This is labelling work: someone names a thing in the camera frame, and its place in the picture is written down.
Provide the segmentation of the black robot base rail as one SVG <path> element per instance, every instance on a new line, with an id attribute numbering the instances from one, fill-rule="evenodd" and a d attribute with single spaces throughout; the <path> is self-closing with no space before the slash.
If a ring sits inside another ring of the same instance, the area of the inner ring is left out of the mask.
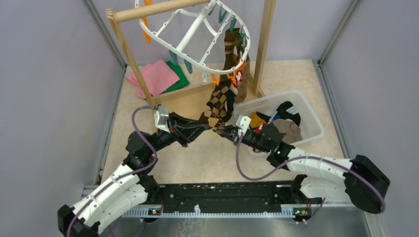
<path id="1" fill-rule="evenodd" d="M 160 184 L 145 203 L 123 217 L 153 222 L 163 218 L 291 218 L 303 222 L 322 198 L 307 198 L 295 181 Z"/>

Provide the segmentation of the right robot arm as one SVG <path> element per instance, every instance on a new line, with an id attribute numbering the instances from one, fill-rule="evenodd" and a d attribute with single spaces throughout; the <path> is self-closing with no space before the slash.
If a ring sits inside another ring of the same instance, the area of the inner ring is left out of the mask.
<path id="1" fill-rule="evenodd" d="M 290 189 L 295 203 L 308 198 L 349 201 L 371 214 L 386 210 L 385 196 L 390 180 L 366 156 L 353 159 L 330 158 L 306 152 L 283 141 L 274 125 L 266 125 L 260 132 L 244 131 L 232 125 L 215 129 L 223 138 L 269 153 L 267 161 L 275 170 L 302 172 L 297 184 Z"/>

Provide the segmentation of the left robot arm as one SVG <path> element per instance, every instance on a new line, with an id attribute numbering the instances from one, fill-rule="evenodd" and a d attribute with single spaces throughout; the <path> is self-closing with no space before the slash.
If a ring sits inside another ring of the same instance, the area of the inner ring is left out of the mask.
<path id="1" fill-rule="evenodd" d="M 157 152 L 177 142 L 187 147 L 203 132 L 208 122 L 184 118 L 166 107 L 154 107 L 157 131 L 142 132 L 134 125 L 129 135 L 127 157 L 90 194 L 58 212 L 58 229 L 65 237 L 97 237 L 125 212 L 139 204 L 153 204 L 159 185 L 149 172 L 158 161 Z"/>

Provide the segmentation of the brown argyle sock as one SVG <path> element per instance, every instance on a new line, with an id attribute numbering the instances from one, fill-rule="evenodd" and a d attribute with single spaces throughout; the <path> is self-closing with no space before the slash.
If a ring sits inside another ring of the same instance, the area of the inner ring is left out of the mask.
<path id="1" fill-rule="evenodd" d="M 231 81 L 224 80 L 217 85 L 211 93 L 207 106 L 210 116 L 219 118 L 222 122 L 228 122 L 234 110 L 234 93 L 230 89 Z"/>
<path id="2" fill-rule="evenodd" d="M 214 130 L 214 127 L 217 124 L 221 124 L 221 123 L 226 124 L 226 122 L 227 122 L 226 116 L 227 116 L 226 111 L 221 110 L 220 112 L 215 113 L 215 112 L 207 109 L 207 110 L 204 110 L 201 113 L 198 120 L 200 122 L 207 123 L 211 127 L 211 129 Z"/>

